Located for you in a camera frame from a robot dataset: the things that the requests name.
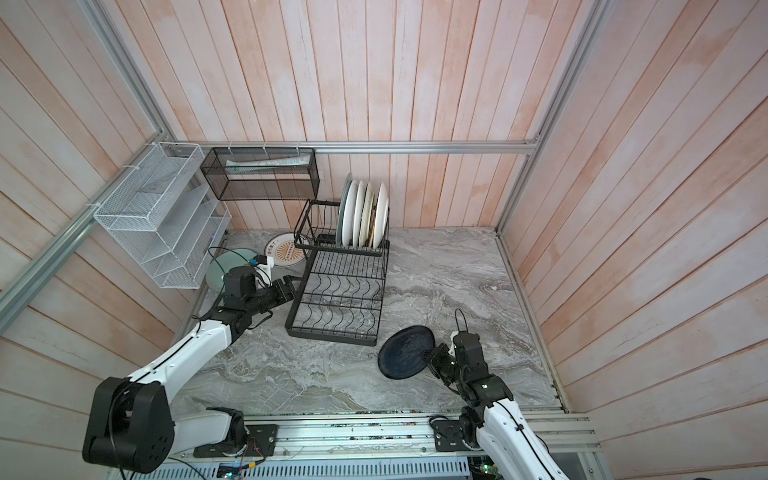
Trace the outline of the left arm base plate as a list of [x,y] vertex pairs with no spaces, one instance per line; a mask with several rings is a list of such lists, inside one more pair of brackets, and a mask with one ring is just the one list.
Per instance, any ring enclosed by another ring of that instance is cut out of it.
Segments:
[[246,424],[235,427],[227,437],[216,444],[207,444],[193,450],[195,458],[256,456],[260,458],[274,455],[277,440],[277,424]]

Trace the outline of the white plate orange sunburst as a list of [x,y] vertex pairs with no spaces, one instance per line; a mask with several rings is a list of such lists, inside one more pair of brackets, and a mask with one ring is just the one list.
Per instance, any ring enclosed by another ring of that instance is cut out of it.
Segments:
[[356,203],[354,207],[353,222],[352,222],[352,237],[351,245],[353,247],[359,246],[359,237],[361,230],[362,212],[365,204],[367,186],[364,181],[359,181],[357,185]]
[[274,260],[275,266],[294,266],[305,260],[304,251],[296,246],[293,233],[282,233],[271,238],[264,254]]

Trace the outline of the white plate dark green rim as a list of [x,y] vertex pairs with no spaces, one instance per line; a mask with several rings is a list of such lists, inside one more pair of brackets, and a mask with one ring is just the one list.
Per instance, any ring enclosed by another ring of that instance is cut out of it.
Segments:
[[388,219],[389,196],[387,186],[381,183],[376,204],[376,216],[372,237],[372,247],[378,248],[384,236],[384,230]]

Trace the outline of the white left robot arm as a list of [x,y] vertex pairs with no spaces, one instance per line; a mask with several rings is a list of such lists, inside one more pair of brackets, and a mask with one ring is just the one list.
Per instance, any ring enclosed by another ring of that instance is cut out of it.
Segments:
[[241,411],[210,407],[174,418],[170,404],[210,359],[256,328],[255,315],[269,319],[274,308],[294,300],[297,277],[267,286],[259,286],[259,279],[251,264],[230,269],[211,309],[184,338],[129,376],[97,386],[82,447],[85,462],[146,474],[169,456],[201,446],[229,457],[246,451],[249,431]]

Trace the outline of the black round plate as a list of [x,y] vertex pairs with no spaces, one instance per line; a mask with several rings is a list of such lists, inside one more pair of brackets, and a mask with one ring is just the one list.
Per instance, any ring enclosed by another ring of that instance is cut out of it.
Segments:
[[427,367],[425,356],[435,348],[432,330],[414,325],[393,334],[381,347],[377,364],[388,379],[404,380]]

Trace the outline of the yellow woven plate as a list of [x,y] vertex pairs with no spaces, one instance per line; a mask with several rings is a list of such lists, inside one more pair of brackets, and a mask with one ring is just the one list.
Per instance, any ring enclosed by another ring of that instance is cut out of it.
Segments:
[[375,194],[374,198],[373,198],[373,201],[372,201],[372,205],[371,205],[372,208],[371,208],[371,212],[370,212],[370,219],[369,219],[370,222],[369,222],[369,230],[368,230],[369,237],[368,237],[368,240],[367,240],[367,246],[370,247],[370,248],[374,248],[373,247],[373,240],[374,240],[374,233],[375,233],[375,228],[376,228],[375,225],[376,225],[376,216],[377,216],[377,213],[376,213],[376,211],[377,211],[377,203],[378,203],[378,195]]

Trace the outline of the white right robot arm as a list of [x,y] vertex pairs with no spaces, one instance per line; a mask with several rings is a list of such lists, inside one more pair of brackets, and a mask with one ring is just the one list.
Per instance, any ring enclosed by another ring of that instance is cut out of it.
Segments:
[[506,383],[489,371],[480,337],[459,331],[424,355],[427,367],[465,401],[463,441],[493,460],[505,479],[565,479],[545,443],[528,425]]

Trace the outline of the black wire dish rack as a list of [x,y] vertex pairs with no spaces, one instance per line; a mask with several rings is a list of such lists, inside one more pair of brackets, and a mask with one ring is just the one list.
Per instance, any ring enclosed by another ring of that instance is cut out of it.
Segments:
[[294,228],[306,266],[285,328],[289,336],[377,344],[389,260],[389,234],[377,248],[336,243],[340,204],[309,200]]

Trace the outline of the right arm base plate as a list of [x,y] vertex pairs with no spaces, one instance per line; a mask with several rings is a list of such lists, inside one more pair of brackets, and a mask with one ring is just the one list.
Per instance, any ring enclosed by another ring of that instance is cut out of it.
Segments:
[[434,447],[438,452],[479,451],[480,447],[468,440],[459,420],[452,420],[443,415],[429,418],[428,425],[434,434]]

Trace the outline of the cream plate with berry sprigs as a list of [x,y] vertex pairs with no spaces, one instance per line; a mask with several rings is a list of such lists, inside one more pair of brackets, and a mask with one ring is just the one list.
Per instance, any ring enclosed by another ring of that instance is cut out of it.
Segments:
[[360,247],[365,247],[368,242],[373,200],[374,200],[373,186],[371,182],[368,182],[366,191],[365,191],[363,210],[361,214],[360,231],[358,236],[358,243]]

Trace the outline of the large grey-green plate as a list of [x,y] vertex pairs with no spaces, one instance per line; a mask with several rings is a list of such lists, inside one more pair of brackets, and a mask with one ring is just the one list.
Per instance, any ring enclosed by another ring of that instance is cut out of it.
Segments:
[[342,188],[342,194],[339,202],[338,223],[337,223],[337,230],[336,230],[336,236],[335,236],[335,240],[336,240],[335,244],[337,246],[342,245],[342,233],[343,233],[343,224],[344,224],[344,218],[345,218],[346,200],[347,200],[348,192],[351,187],[352,181],[353,181],[353,177],[350,172],[345,178],[345,182]]

